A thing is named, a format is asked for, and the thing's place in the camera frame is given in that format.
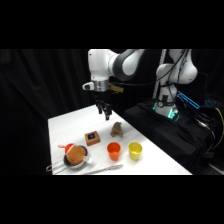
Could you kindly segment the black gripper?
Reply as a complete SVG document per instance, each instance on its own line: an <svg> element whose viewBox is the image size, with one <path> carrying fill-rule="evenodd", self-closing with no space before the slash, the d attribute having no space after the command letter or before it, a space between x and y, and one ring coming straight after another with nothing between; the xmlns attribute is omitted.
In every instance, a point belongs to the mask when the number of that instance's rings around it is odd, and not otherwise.
<svg viewBox="0 0 224 224"><path fill-rule="evenodd" d="M94 97L95 97L95 101L97 103L102 103L104 104L104 108L103 111L105 113L105 118L109 119L110 116L112 115L112 109L111 109L111 105L107 104L109 102L109 92L108 91L104 91L104 92L94 92ZM102 114L102 105L101 104L97 104L96 105L99 111L99 114Z"/></svg>

